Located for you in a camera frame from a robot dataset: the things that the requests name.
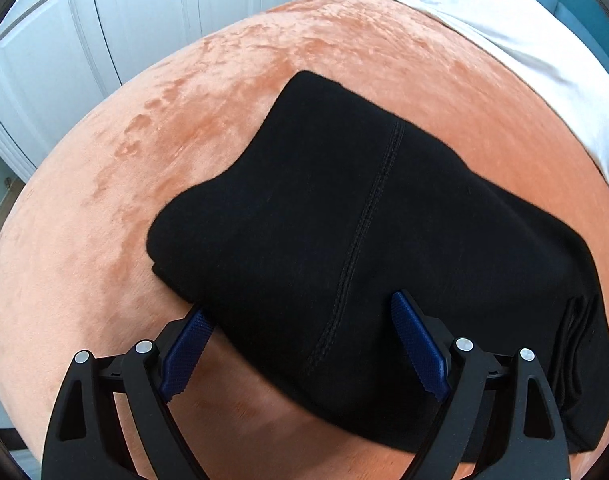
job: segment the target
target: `orange velvet fabric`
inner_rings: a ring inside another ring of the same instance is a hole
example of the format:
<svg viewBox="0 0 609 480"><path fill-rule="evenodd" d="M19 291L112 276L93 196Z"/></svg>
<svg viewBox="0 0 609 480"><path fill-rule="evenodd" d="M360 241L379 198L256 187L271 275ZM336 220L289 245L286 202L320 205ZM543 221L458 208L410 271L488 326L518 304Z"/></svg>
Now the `orange velvet fabric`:
<svg viewBox="0 0 609 480"><path fill-rule="evenodd" d="M609 320L609 188L564 122L456 32L392 0L299 0L159 62L98 105L27 184L0 237L0 397L41 457L76 351L155 338L188 305L144 242L177 193L226 170L275 98L311 70L418 124L485 178L586 240ZM171 411L214 480L396 479L412 456L294 405L216 332ZM126 403L141 474L153 478ZM580 478L609 441L572 457ZM462 465L458 477L471 471Z"/></svg>

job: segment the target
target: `bed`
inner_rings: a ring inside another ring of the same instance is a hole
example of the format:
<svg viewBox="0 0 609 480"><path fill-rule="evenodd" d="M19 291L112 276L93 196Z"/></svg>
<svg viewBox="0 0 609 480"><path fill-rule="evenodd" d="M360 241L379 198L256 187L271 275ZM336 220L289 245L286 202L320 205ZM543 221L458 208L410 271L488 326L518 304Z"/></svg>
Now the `bed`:
<svg viewBox="0 0 609 480"><path fill-rule="evenodd" d="M151 271L149 225L175 195L240 156L300 70L417 124L575 229L593 254L609 322L609 186L544 99L399 2L298 0L145 70L65 136L14 206L0 236L0 398L38 458L75 352L122 353L186 314ZM154 478L118 403L138 471ZM171 411L213 479L399 478L412 458L314 417L221 332ZM608 443L609 423L596 450L571 457L574 479ZM457 478L470 471L462 464Z"/></svg>

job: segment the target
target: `stitching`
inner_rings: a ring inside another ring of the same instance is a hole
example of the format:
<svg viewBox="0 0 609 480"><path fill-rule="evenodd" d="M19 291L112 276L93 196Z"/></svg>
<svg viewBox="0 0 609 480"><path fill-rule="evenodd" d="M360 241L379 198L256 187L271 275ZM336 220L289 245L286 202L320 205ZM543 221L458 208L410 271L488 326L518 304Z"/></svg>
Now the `stitching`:
<svg viewBox="0 0 609 480"><path fill-rule="evenodd" d="M348 291L351 287L351 281L353 280L353 274L355 273L355 267L360 257L363 242L369 231L371 219L373 218L380 197L382 196L386 181L391 173L391 168L393 167L396 155L398 154L403 135L404 125L396 118L389 144L387 145L384 157L382 158L382 164L375 176L375 180L373 181L373 185L371 186L371 190L366 199L366 204L362 209L357 228L355 229L353 241L349 246L347 256L345 256L345 263L342 267L340 279L337 284L337 292L335 293L335 301L333 303L333 310L329 316L329 321L322 331L315 349L313 349L313 352L311 352L305 361L304 374L306 376L311 375L315 371L318 365L327 356L335 341L337 328L342 321L347 306Z"/></svg>

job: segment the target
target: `silver screw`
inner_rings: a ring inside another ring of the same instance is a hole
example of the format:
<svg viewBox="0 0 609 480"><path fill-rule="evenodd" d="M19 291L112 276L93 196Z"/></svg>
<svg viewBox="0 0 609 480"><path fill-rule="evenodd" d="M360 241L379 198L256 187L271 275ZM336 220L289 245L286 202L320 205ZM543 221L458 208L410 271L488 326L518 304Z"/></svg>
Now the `silver screw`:
<svg viewBox="0 0 609 480"><path fill-rule="evenodd" d="M78 365L81 365L82 363L85 363L89 360L89 352L87 352L86 350L82 350L75 354L73 360L75 360Z"/></svg>
<svg viewBox="0 0 609 480"><path fill-rule="evenodd" d="M146 354L146 353L149 353L152 348L153 348L153 343L151 341L149 341L148 339L145 339L144 341L140 341L136 345L136 352L138 352L139 354Z"/></svg>
<svg viewBox="0 0 609 480"><path fill-rule="evenodd" d="M471 350L473 350L473 341L471 341L470 339L466 339L465 337L460 337L455 342L455 345L463 352L470 352Z"/></svg>
<svg viewBox="0 0 609 480"><path fill-rule="evenodd" d="M528 348L521 349L520 356L525 361L533 361L535 359L535 354L533 353L533 350L529 350Z"/></svg>

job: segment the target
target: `black fabric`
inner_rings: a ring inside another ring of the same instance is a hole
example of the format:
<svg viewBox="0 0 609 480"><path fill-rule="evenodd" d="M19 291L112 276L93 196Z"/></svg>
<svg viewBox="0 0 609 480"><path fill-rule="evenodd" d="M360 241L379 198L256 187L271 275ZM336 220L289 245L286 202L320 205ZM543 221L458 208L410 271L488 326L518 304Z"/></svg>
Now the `black fabric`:
<svg viewBox="0 0 609 480"><path fill-rule="evenodd" d="M571 451L606 426L609 330L582 238L321 76L294 76L242 156L159 213L147 250L269 380L366 438L415 451L437 411L391 322L401 288L486 351L533 349Z"/></svg>

